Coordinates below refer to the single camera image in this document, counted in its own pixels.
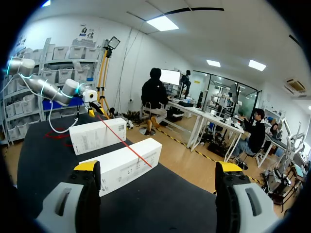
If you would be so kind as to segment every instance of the desk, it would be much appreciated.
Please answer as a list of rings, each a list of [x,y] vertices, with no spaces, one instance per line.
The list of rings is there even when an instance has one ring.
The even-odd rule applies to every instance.
[[[260,155],[260,154],[258,154],[258,155],[256,156],[256,161],[257,161],[257,164],[258,164],[258,168],[261,167],[263,161],[267,158],[267,156],[268,156],[268,154],[269,154],[269,152],[270,152],[270,150],[271,150],[271,148],[272,148],[273,145],[275,145],[275,146],[277,146],[277,147],[280,147],[281,149],[283,149],[283,150],[285,150],[285,151],[287,150],[287,145],[285,145],[284,143],[282,143],[282,142],[279,141],[279,140],[276,140],[275,138],[273,138],[273,137],[272,137],[271,135],[269,135],[268,133],[266,133],[266,138],[265,138],[265,139],[266,139],[267,141],[270,141],[271,144],[270,144],[268,150],[266,151],[266,153],[264,154],[264,157],[262,158],[261,161],[259,160],[259,155]]]
[[[77,124],[97,120],[84,114]],[[72,122],[70,116],[52,120],[56,128],[66,128]],[[76,156],[68,146],[69,136],[45,137],[50,131],[47,121],[31,125],[18,162],[17,191],[32,217],[38,216],[43,199],[59,182],[66,180],[80,161],[124,147],[118,143]],[[127,233],[216,232],[215,199],[215,195],[158,164],[138,179],[101,197],[100,229]]]
[[[239,128],[236,128],[236,127],[233,127],[233,126],[228,125],[226,123],[223,123],[223,122],[220,121],[222,119],[221,117],[214,116],[214,115],[212,115],[210,113],[203,114],[202,118],[203,119],[202,119],[201,125],[204,124],[203,131],[205,131],[205,128],[207,126],[207,122],[212,122],[215,125],[221,126],[221,127],[225,128],[225,129],[228,129],[228,130],[230,130],[230,131],[235,133],[234,139],[232,140],[232,142],[230,144],[230,147],[229,147],[227,153],[225,154],[225,162],[227,162],[229,160],[229,158],[231,157],[232,152],[234,151],[235,147],[237,146],[237,144],[239,142],[239,139],[241,138],[241,135],[244,134],[244,130],[242,129],[241,126]],[[193,139],[193,142],[192,142],[193,146],[191,148],[191,151],[194,150],[194,148],[200,143],[200,141],[202,139],[202,135],[203,134],[201,134],[201,137],[200,137],[199,141],[197,142],[200,131],[201,131],[201,128],[198,130],[198,132],[196,133],[196,135],[195,135],[195,137]],[[231,149],[231,147],[232,147],[234,142],[235,142],[235,144],[233,146],[233,149],[232,149],[231,153],[228,155],[228,152],[230,151],[230,149]]]
[[[194,124],[194,127],[193,127],[193,129],[191,131],[190,138],[189,138],[188,143],[187,143],[187,148],[189,148],[190,145],[191,145],[191,141],[193,140],[193,137],[194,137],[194,135],[195,135],[195,133],[196,133],[196,131],[198,129],[198,124],[200,122],[201,116],[204,114],[204,112],[202,110],[200,110],[200,109],[195,108],[195,107],[184,107],[184,106],[179,105],[178,103],[173,103],[171,101],[169,101],[167,105],[171,106],[171,107],[174,107],[174,108],[177,108],[177,109],[180,109],[183,112],[189,112],[189,113],[197,116],[195,124]],[[176,124],[174,124],[174,123],[172,123],[172,122],[170,122],[170,121],[168,121],[166,119],[163,120],[163,121],[168,123],[168,124],[170,124],[170,125],[172,125],[172,126],[174,126],[174,127],[176,127],[176,128],[178,128],[178,129],[180,129],[180,130],[182,130],[182,131],[189,132],[188,130],[182,128],[181,126],[176,125]]]

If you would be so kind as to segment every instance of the black table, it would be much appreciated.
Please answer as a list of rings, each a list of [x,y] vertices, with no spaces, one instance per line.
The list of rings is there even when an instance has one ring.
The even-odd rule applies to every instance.
[[[77,125],[98,121],[81,115]],[[55,128],[67,128],[73,117],[55,119]],[[31,125],[20,153],[17,187],[32,217],[42,210],[43,199],[80,162],[124,145],[76,156],[69,133],[52,133],[47,121]],[[122,188],[101,197],[102,232],[215,232],[215,195],[187,182],[158,164]]]

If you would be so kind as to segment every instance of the ceiling light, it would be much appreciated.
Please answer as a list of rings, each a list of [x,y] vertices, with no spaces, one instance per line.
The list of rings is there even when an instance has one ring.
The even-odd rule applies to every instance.
[[[267,67],[266,65],[256,62],[254,60],[250,60],[248,66],[260,71],[263,71]]]
[[[215,61],[211,61],[211,60],[206,60],[207,63],[210,65],[210,66],[214,66],[214,67],[220,67],[220,63],[219,62],[215,62]]]
[[[51,4],[51,0],[48,0],[41,7],[49,6],[50,4]]]
[[[161,17],[148,20],[147,23],[149,23],[151,26],[154,26],[156,29],[158,29],[161,32],[178,29],[176,24],[170,21],[169,18],[167,18],[166,16],[161,16]]]

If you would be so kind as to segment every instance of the person sitting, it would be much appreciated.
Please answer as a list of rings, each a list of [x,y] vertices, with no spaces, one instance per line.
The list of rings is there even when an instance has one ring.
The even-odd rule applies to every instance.
[[[245,152],[248,155],[255,155],[261,149],[265,139],[265,126],[264,126],[264,111],[260,108],[255,109],[256,125],[252,126],[245,117],[243,119],[246,131],[251,133],[251,136],[245,140],[240,140],[235,147],[232,155],[238,157]]]
[[[151,122],[156,128],[159,128],[160,123],[167,117],[164,105],[169,102],[166,89],[160,81],[160,77],[161,70],[159,68],[152,68],[150,71],[150,79],[145,82],[141,89],[141,101],[143,106],[146,106],[147,111],[157,115],[156,117],[151,117]],[[147,131],[150,130],[151,126],[148,121]]]

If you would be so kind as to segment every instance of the man with glasses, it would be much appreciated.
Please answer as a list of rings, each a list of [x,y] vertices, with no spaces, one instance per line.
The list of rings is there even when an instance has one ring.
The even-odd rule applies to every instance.
[[[232,155],[238,157],[243,152],[248,155],[255,155],[261,149],[265,139],[264,111],[260,108],[255,109],[256,125],[254,126],[244,116],[240,119],[244,121],[245,129],[251,133],[251,136],[245,140],[240,140]]]

